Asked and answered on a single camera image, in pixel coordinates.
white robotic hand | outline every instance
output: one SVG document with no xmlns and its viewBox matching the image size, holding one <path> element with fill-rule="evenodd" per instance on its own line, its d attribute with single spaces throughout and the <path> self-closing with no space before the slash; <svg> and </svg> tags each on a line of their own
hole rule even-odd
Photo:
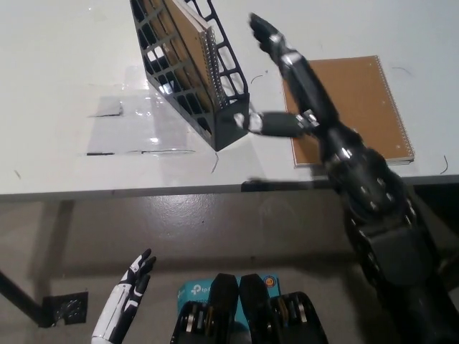
<svg viewBox="0 0 459 344">
<path fill-rule="evenodd" d="M 132 263 L 113 288 L 93 332 L 92 344 L 121 344 L 150 280 L 156 257 L 147 249 Z"/>
</svg>

black metal bracket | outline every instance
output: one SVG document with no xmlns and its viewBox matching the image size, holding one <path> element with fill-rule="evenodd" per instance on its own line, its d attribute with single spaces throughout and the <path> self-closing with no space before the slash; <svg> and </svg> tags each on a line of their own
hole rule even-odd
<svg viewBox="0 0 459 344">
<path fill-rule="evenodd" d="M 50 328 L 62 319 L 66 325 L 86 323 L 87 292 L 45 297 L 40 306 L 0 272 L 0 294 L 41 328 Z"/>
<path fill-rule="evenodd" d="M 187 6 L 212 24 L 212 28 L 219 32 L 218 37 L 221 38 L 221 42 L 217 42 L 215 46 L 216 60 L 212 63 L 218 68 L 217 77 L 222 81 L 224 91 L 224 102 L 219 110 L 206 109 L 203 106 L 202 97 L 207 95 L 210 100 L 209 93 L 164 0 L 130 1 L 148 81 L 216 151 L 246 135 L 246 131 L 234 125 L 232 118 L 236 113 L 246 114 L 249 111 L 250 95 L 247 80 L 212 1 L 207 0 L 208 11 L 204 12 L 196 0 L 184 0 Z M 166 29 L 161 20 L 164 17 L 173 24 L 173 32 L 170 28 Z M 177 39 L 186 50 L 186 59 L 180 58 L 177 54 L 177 47 L 174 46 Z M 228 52 L 229 56 L 226 54 L 224 59 L 222 52 Z M 192 74 L 198 75 L 198 80 L 190 79 L 190 69 L 194 69 L 195 73 Z"/>
</svg>

gray floor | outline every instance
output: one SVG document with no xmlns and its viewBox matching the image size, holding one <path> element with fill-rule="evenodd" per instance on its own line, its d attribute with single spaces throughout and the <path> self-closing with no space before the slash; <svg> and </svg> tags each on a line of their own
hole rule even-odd
<svg viewBox="0 0 459 344">
<path fill-rule="evenodd" d="M 429 211 L 442 248 L 458 240 Z M 0 204 L 0 270 L 36 300 L 89 291 L 87 323 L 37 329 L 0 297 L 0 343 L 89 343 L 114 284 L 146 247 L 158 256 L 125 343 L 168 343 L 176 291 L 218 272 L 280 275 L 306 292 L 330 343 L 396 343 L 354 264 L 331 191 Z"/>
</svg>

white table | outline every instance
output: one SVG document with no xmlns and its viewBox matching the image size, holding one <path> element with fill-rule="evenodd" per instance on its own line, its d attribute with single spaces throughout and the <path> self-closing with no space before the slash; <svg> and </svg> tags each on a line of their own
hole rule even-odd
<svg viewBox="0 0 459 344">
<path fill-rule="evenodd" d="M 258 110 L 284 103 L 276 66 L 247 25 L 251 11 L 309 59 L 379 55 L 416 153 L 414 163 L 393 169 L 409 183 L 459 181 L 458 1 L 214 5 L 247 81 L 263 75 L 250 85 Z M 166 104 L 154 115 L 167 118 L 194 153 L 85 156 L 100 97 L 155 95 L 145 90 L 129 0 L 3 1 L 0 23 L 2 200 L 228 192 L 254 177 L 316 178 L 294 169 L 288 139 L 256 135 L 220 151 L 214 168 L 214 151 Z"/>
</svg>

robotic arm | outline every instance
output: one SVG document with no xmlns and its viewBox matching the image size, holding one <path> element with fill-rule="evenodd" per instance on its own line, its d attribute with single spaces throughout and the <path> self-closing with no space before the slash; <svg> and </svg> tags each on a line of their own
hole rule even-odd
<svg viewBox="0 0 459 344">
<path fill-rule="evenodd" d="M 92 344 L 121 344 L 136 316 L 156 257 L 147 249 L 113 288 L 93 332 Z"/>
<path fill-rule="evenodd" d="M 437 275 L 439 256 L 401 178 L 346 127 L 308 61 L 271 24 L 252 14 L 260 48 L 279 67 L 299 114 L 235 116 L 253 133 L 311 135 L 341 196 L 346 232 L 369 283 L 406 343 L 459 343 L 459 314 Z"/>
</svg>

